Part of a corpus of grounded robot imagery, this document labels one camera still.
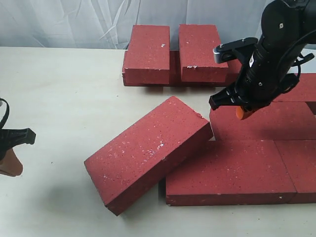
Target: white curtain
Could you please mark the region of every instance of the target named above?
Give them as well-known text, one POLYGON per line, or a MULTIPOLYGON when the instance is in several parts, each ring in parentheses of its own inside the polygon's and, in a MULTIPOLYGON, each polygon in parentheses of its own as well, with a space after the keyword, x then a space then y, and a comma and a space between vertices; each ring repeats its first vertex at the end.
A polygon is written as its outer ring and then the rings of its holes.
POLYGON ((271 0, 0 0, 0 46, 126 48, 134 24, 215 24, 223 43, 259 37, 271 0))

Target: table surface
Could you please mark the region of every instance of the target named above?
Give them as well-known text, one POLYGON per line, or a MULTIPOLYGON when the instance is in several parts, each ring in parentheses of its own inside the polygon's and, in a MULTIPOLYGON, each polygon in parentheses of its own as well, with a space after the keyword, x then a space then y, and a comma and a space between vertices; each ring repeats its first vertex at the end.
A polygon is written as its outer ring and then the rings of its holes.
MULTIPOLYGON (((0 176, 1 236, 316 235, 316 204, 170 207, 155 186, 121 216, 107 210, 83 161, 171 95, 207 118, 215 92, 124 87, 123 55, 0 47, 0 96, 10 103, 5 127, 30 127, 37 134, 34 145, 15 148, 23 174, 0 176)), ((310 62, 303 72, 313 67, 310 62)))

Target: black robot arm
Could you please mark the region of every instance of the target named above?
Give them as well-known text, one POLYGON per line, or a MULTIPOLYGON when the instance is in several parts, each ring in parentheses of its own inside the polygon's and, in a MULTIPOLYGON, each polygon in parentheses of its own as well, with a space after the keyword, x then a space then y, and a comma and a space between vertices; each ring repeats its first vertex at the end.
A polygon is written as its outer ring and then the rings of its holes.
POLYGON ((300 65, 314 58, 301 52, 316 43, 316 0, 271 2, 263 11, 261 28, 259 40, 241 39, 213 50, 217 63, 238 59, 242 64, 237 80, 210 97, 213 110, 240 106, 251 115, 298 84, 300 65), (293 66, 299 68, 297 75, 288 74, 293 66))

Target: white table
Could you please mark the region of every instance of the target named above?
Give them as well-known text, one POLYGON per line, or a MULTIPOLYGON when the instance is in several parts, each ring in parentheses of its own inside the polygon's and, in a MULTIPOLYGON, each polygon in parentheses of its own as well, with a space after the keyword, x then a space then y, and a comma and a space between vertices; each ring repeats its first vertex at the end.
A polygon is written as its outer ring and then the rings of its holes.
POLYGON ((315 204, 169 207, 155 186, 121 216, 108 211, 83 161, 170 95, 207 117, 214 92, 124 87, 123 55, 0 47, 0 96, 11 107, 6 127, 37 134, 34 145, 15 149, 22 176, 0 176, 1 237, 316 235, 315 204))

